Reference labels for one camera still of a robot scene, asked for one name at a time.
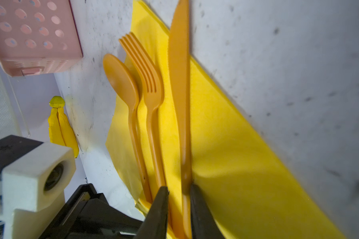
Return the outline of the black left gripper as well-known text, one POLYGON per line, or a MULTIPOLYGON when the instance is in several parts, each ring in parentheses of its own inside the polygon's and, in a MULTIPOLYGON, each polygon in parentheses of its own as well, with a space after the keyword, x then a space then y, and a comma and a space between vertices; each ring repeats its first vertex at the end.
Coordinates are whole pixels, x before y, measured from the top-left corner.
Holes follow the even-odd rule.
POLYGON ((80 185, 41 239, 131 239, 142 221, 111 207, 92 184, 80 185))

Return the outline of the yellow plastic knife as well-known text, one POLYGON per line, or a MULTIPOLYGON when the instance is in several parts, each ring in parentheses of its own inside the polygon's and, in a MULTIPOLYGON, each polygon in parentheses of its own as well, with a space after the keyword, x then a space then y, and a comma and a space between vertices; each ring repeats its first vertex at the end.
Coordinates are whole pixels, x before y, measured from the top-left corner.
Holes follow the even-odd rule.
POLYGON ((189 1, 179 1, 170 27, 168 64, 180 145, 182 224, 186 239, 192 238, 190 216, 191 138, 190 138, 190 52, 189 1))

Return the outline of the pink perforated plastic basket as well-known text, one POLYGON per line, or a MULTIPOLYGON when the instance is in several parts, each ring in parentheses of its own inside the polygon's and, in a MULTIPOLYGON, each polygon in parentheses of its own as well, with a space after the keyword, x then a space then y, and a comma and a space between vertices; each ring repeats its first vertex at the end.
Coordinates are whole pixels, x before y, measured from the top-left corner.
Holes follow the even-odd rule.
POLYGON ((0 65, 9 76, 59 73, 82 58, 70 1, 0 1, 0 65))

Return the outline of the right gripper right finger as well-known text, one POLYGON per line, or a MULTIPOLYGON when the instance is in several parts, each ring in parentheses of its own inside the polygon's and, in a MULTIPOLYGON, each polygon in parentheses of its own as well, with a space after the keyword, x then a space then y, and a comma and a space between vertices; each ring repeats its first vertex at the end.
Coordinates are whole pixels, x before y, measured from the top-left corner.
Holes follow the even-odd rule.
POLYGON ((195 184, 190 187, 190 213, 193 239, 225 238, 219 230, 200 188, 195 184))

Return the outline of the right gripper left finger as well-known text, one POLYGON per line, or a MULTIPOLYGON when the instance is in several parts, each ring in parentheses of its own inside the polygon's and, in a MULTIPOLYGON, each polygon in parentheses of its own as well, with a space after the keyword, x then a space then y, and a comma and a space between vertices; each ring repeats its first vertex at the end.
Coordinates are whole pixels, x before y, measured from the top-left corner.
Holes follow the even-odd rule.
POLYGON ((159 188, 153 204, 134 239, 166 239, 168 230, 169 191, 159 188))

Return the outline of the yellow plastic fork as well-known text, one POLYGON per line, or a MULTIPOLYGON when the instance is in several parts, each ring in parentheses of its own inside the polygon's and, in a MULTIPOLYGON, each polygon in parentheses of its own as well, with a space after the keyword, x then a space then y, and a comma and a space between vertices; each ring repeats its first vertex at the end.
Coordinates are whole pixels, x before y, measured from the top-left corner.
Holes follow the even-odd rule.
POLYGON ((158 109, 164 101, 164 84, 158 68, 132 33, 128 33, 120 40, 121 46, 131 58, 140 74, 143 86, 143 98, 147 107, 147 133, 156 175, 157 186, 166 186, 166 177, 162 158, 158 109))

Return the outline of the yellow plastic spoon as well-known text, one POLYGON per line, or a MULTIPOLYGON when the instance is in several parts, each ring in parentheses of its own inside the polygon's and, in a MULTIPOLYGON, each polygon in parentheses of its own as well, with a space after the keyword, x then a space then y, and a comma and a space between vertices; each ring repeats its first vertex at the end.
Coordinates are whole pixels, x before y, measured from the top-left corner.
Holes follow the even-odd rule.
POLYGON ((140 103, 140 97, 136 81, 126 65, 112 54, 106 54, 104 56, 103 66, 112 88, 117 96, 120 97, 128 107, 128 127, 131 138, 130 142, 132 143, 134 150, 133 156, 137 164, 145 199, 147 202, 151 203, 153 198, 138 131, 137 109, 140 103))

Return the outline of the yellow banana toy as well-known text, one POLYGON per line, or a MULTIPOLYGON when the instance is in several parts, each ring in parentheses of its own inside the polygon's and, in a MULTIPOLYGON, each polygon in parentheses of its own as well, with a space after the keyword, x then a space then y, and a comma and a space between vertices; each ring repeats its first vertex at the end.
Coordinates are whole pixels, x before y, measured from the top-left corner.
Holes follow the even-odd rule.
POLYGON ((74 157, 79 155, 79 146, 74 131, 64 113, 65 101, 61 96, 54 96, 49 102, 51 114, 48 118, 48 131, 51 143, 70 147, 74 157))

